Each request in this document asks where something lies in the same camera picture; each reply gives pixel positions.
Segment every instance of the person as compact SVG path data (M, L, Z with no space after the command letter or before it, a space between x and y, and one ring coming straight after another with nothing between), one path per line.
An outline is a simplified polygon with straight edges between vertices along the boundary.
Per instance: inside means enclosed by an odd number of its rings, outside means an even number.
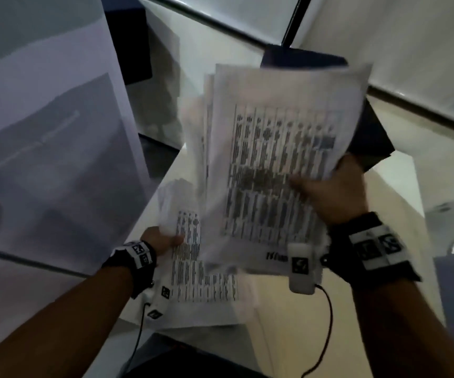
M373 221L377 224L379 221L375 214L369 213L363 172L351 155L340 161L329 180L313 181L295 176L290 183L327 224L332 245L340 237L338 228L344 231L358 227L359 223ZM129 297L151 285L155 258L179 245L183 238L164 236L157 227L151 227L142 234L141 240L141 243L117 248L94 276L45 307L3 340L0 377L84 375ZM336 243L344 246L331 246L329 259L324 263L352 285L373 376L454 377L454 339L419 292L414 283L417 276L411 272L401 274L395 269L395 272L382 271L378 275L357 273L355 277L349 272L356 268L354 263L358 264L351 256L355 248L341 241Z

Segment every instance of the hand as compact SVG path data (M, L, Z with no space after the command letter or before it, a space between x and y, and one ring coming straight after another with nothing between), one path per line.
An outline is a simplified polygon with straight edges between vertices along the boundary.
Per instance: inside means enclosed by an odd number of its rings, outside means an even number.
M362 168L353 155L346 154L329 180L290 177L290 186L316 210L327 226L342 224L367 212L367 198Z
M149 227L143 232L140 240L150 244L154 248L157 256L161 256L165 254L169 248L179 246L183 243L184 237L180 235L166 236L161 234L159 227Z

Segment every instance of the black wristband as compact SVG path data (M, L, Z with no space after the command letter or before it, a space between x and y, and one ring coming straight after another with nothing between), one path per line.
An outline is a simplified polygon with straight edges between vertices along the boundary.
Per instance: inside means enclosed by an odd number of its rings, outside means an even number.
M352 288L372 288L401 278L421 281L403 244L374 212L333 226L329 234L331 246L322 257L322 264ZM351 238L359 237L361 240L354 244Z
M117 247L102 267L127 267L133 278L131 298L153 286L153 272L157 262L154 248L146 241L132 241Z

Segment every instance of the person's left hand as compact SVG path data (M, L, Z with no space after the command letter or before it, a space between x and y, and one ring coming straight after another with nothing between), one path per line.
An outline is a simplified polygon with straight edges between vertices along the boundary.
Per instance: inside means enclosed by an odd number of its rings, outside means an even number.
M169 248L179 246L183 243L184 237L181 235L166 236L161 233L159 227L149 227L143 232L140 240L146 241L150 244L157 256L161 256L166 253Z

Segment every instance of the white table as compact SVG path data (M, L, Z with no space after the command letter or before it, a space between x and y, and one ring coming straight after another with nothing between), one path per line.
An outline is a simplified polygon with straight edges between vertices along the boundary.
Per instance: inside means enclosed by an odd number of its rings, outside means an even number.
M193 162L183 148L162 182L176 178L194 182L194 175ZM370 209L376 211L405 242L415 267L424 280L420 288L438 318L444 321L435 269L431 254L427 252L430 242L412 158L396 152L367 172L365 180ZM139 238L145 228L157 224L158 205L155 194L129 239ZM249 338L241 337L243 339L239 342L251 342L264 374L285 378L300 376L317 361L323 348L329 323L326 298L321 291L312 296L290 292L286 277L252 278L258 290L260 305L255 318L246 324ZM322 285L331 296L334 326L325 358L313 377L371 376L350 286L328 270L324 271ZM131 299L120 318L139 324L141 300L141 296L136 300ZM190 328L187 332L193 334L194 329ZM195 338L198 347L202 346L200 338ZM232 339L230 343L229 347L236 349ZM235 353L227 357L246 365Z

